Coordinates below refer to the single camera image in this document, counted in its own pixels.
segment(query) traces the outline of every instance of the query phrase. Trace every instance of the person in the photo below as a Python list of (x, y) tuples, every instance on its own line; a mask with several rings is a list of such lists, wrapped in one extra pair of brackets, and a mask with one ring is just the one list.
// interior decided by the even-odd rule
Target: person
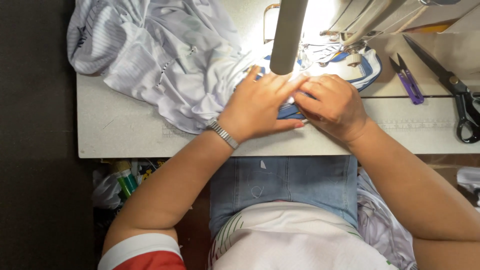
[(230, 144), (206, 130), (128, 199), (105, 238), (100, 270), (185, 269), (174, 226), (210, 179), (208, 269), (397, 269), (356, 231), (357, 159), (412, 234), (419, 269), (479, 269), (478, 212), (369, 118), (351, 84), (336, 75), (289, 80), (270, 73), (255, 81), (258, 72), (218, 118), (233, 139), (241, 144), (303, 126), (276, 119), (293, 94), (310, 123), (354, 156), (262, 158), (264, 172), (260, 159), (229, 159)]

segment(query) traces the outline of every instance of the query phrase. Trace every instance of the silver watch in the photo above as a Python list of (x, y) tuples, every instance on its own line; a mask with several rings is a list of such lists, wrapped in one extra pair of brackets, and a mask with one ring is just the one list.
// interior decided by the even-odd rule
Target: silver watch
[(223, 130), (223, 128), (218, 124), (217, 118), (214, 117), (208, 120), (207, 129), (213, 130), (220, 135), (220, 137), (222, 137), (233, 148), (233, 150), (236, 150), (239, 147), (239, 144), (232, 137), (230, 137), (230, 134)]

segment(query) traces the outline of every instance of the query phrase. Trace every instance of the thread snips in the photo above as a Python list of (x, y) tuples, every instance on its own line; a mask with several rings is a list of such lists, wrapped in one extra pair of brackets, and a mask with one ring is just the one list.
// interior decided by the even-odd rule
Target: thread snips
[(417, 83), (415, 83), (415, 79), (413, 78), (412, 72), (410, 72), (410, 70), (408, 69), (407, 65), (403, 61), (400, 54), (397, 53), (397, 56), (398, 56), (399, 64), (397, 64), (391, 57), (389, 57), (393, 70), (400, 78), (400, 81), (402, 82), (403, 87), (405, 87), (405, 90), (407, 90), (408, 96), (412, 100), (413, 104), (415, 105), (422, 104), (425, 101), (425, 99), (421, 94)]

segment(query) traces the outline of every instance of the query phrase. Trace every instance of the forearm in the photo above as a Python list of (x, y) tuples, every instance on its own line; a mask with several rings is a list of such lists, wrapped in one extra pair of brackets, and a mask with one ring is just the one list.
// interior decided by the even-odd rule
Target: forearm
[(369, 121), (349, 148), (414, 237), (480, 241), (480, 215), (469, 202), (377, 124)]
[(109, 229), (104, 251), (139, 230), (176, 238), (173, 226), (232, 152), (215, 132), (198, 135), (132, 194)]

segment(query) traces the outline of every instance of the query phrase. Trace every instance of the blue jeans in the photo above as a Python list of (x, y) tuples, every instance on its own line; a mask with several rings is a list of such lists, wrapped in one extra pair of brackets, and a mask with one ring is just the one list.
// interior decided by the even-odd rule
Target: blue jeans
[[(261, 161), (266, 169), (260, 167)], [(357, 159), (354, 156), (228, 159), (210, 180), (212, 237), (237, 212), (275, 200), (323, 208), (357, 228)]]

